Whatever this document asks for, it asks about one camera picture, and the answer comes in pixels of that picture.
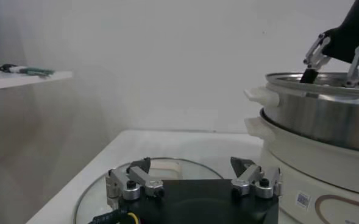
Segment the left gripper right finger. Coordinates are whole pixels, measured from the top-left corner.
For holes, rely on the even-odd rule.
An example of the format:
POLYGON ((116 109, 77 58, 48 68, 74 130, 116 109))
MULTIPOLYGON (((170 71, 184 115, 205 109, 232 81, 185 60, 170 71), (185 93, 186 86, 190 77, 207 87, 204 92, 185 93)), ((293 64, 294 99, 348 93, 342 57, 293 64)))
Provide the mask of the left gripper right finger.
POLYGON ((232 194, 236 198, 254 194, 270 199, 282 195, 282 173, 279 167, 264 170, 250 159, 231 157, 230 163, 236 178, 231 180, 232 194))

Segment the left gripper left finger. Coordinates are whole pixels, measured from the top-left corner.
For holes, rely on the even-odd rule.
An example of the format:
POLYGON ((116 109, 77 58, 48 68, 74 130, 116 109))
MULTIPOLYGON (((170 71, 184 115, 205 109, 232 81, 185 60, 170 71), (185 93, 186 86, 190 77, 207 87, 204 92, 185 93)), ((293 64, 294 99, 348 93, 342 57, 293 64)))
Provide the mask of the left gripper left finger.
POLYGON ((125 170, 120 167, 110 169, 105 174, 107 204, 115 209, 121 198, 125 201, 137 201, 141 198, 141 191, 147 197, 163 198, 163 181, 150 176, 150 168, 151 159, 147 157, 131 162, 125 170))

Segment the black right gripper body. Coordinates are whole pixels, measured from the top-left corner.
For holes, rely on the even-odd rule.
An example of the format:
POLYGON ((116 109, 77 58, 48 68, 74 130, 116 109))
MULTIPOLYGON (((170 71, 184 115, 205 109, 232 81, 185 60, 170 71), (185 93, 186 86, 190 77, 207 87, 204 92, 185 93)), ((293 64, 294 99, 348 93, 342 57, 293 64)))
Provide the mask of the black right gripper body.
POLYGON ((324 32, 330 38, 322 53, 346 63, 352 63, 359 46, 359 0, 355 0, 340 26, 324 32))

